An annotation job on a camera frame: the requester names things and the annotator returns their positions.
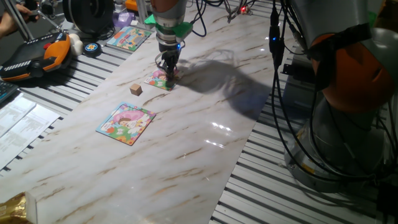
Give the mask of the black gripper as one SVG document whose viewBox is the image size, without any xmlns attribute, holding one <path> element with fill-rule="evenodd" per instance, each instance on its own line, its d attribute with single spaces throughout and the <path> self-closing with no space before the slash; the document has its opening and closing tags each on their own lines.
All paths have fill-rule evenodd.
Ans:
<svg viewBox="0 0 398 224">
<path fill-rule="evenodd" d="M 175 45 L 164 45 L 159 43 L 160 52 L 162 54 L 162 69 L 165 76 L 165 84 L 170 86 L 175 78 L 176 66 L 181 53 L 181 43 L 176 43 Z"/>
</svg>

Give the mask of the person right hand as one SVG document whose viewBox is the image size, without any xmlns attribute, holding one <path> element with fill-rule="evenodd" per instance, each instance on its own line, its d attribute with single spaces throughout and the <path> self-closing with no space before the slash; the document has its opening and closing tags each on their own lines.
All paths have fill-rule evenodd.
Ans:
<svg viewBox="0 0 398 224">
<path fill-rule="evenodd" d="M 23 18 L 27 22 L 32 11 L 26 8 L 24 5 L 16 4 L 15 7 L 22 14 Z M 10 35 L 18 29 L 12 16 L 5 10 L 1 16 L 1 38 Z"/>
</svg>

